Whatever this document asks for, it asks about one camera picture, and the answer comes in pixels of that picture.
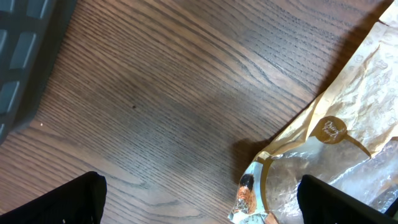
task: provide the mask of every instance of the wooden table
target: wooden table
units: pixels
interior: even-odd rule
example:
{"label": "wooden table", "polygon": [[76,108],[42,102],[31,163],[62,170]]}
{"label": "wooden table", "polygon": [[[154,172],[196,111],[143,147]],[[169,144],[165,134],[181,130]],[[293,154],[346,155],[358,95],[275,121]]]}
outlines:
{"label": "wooden table", "polygon": [[35,121],[0,148],[0,213],[94,170],[103,223],[229,223],[256,152],[389,3],[79,0]]}

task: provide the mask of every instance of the black object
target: black object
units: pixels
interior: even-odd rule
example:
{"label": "black object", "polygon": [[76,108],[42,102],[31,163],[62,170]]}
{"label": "black object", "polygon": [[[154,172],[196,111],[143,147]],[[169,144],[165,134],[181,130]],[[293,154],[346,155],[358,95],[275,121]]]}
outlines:
{"label": "black object", "polygon": [[29,124],[76,0],[0,0],[0,144]]}
{"label": "black object", "polygon": [[303,176],[298,186],[297,200],[305,224],[398,224],[390,216],[311,175]]}
{"label": "black object", "polygon": [[253,174],[244,174],[239,181],[240,186],[248,187],[249,190],[253,190],[254,177]]}
{"label": "black object", "polygon": [[395,202],[392,203],[392,205],[390,205],[390,207],[387,209],[386,212],[384,212],[384,214],[390,216],[390,217],[394,217],[394,215],[398,212],[398,198]]}
{"label": "black object", "polygon": [[88,172],[0,216],[2,224],[100,224],[105,205],[105,177]]}

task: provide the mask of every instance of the food packaging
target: food packaging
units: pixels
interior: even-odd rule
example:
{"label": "food packaging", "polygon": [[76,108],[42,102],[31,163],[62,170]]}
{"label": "food packaging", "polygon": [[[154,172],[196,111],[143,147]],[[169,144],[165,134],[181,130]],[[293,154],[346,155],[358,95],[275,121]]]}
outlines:
{"label": "food packaging", "polygon": [[398,1],[336,80],[264,148],[239,183],[234,223],[303,223],[310,174],[380,212],[398,197]]}

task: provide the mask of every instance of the clear plastic bag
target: clear plastic bag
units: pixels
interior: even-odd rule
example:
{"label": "clear plastic bag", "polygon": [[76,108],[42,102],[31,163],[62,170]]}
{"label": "clear plastic bag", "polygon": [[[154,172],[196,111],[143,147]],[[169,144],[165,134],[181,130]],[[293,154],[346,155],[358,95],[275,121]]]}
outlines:
{"label": "clear plastic bag", "polygon": [[310,137],[304,145],[272,162],[266,180],[270,212],[280,224],[303,223],[297,187],[305,174],[385,212],[398,196],[397,149],[398,142],[390,141],[369,159],[349,141],[330,145]]}

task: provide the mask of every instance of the circular logo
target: circular logo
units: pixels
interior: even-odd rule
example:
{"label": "circular logo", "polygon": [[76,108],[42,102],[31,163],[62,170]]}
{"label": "circular logo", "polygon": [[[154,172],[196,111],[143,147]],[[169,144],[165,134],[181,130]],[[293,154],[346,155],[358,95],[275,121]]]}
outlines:
{"label": "circular logo", "polygon": [[344,121],[334,117],[327,116],[319,120],[317,126],[312,131],[311,136],[325,144],[337,144],[347,135],[347,126]]}

